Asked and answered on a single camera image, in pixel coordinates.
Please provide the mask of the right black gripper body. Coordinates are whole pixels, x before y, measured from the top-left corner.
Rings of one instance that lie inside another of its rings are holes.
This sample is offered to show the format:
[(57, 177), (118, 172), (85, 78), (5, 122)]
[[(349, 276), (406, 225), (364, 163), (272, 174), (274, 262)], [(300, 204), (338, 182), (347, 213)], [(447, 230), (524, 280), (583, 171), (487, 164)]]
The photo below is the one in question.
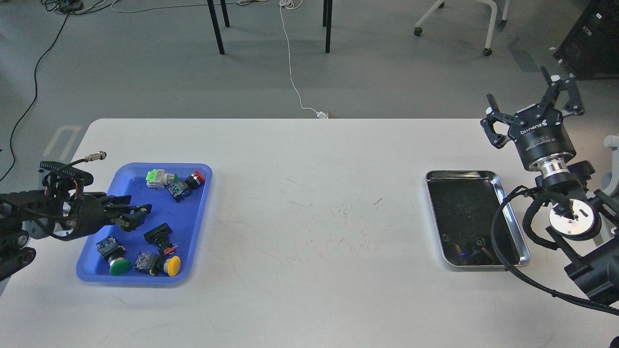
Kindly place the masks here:
[(563, 113), (551, 108), (542, 116), (539, 106), (522, 109), (515, 114), (517, 125), (510, 127), (523, 168), (529, 172), (539, 171), (535, 165), (544, 157), (560, 156), (568, 162), (576, 155), (566, 128)]

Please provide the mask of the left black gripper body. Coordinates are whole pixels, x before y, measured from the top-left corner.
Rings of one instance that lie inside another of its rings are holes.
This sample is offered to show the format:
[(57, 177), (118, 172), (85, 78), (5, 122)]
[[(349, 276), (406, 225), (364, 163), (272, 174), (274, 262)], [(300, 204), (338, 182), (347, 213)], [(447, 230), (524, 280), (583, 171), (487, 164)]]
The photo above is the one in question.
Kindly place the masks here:
[(71, 241), (93, 235), (102, 227), (112, 225), (112, 218), (104, 209), (106, 197), (105, 192), (87, 192), (83, 198), (77, 200), (74, 204), (74, 207), (78, 209), (75, 215), (75, 226), (69, 235), (62, 236), (60, 240)]

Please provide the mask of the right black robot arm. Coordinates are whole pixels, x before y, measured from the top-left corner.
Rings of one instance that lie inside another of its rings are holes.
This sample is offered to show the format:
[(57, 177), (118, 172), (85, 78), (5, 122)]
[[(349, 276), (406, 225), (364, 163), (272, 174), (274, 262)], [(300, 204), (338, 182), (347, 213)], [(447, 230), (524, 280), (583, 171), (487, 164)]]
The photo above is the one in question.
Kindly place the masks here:
[(523, 168), (540, 172), (535, 187), (519, 186), (501, 202), (502, 210), (517, 196), (532, 198), (522, 229), (529, 240), (551, 250), (561, 250), (570, 260), (567, 276), (586, 298), (542, 286), (510, 264), (491, 223), (491, 244), (506, 271), (557, 299), (617, 315), (618, 301), (618, 137), (607, 136), (604, 145), (612, 152), (612, 171), (602, 189), (588, 193), (587, 183), (595, 172), (589, 161), (570, 164), (576, 151), (564, 127), (566, 117), (584, 114), (575, 80), (549, 75), (540, 68), (547, 89), (539, 103), (513, 115), (501, 112), (493, 95), (480, 125), (489, 143), (503, 148), (513, 141)]

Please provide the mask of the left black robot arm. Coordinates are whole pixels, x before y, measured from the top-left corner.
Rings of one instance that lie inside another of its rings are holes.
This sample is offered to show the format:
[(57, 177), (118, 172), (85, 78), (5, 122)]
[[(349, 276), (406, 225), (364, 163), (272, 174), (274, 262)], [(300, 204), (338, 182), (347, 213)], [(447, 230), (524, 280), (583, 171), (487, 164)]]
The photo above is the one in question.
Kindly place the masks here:
[(1, 195), (1, 279), (10, 278), (37, 256), (29, 239), (51, 237), (71, 241), (118, 225), (135, 231), (152, 212), (152, 205), (131, 205), (131, 196), (104, 192), (51, 194), (44, 190)]

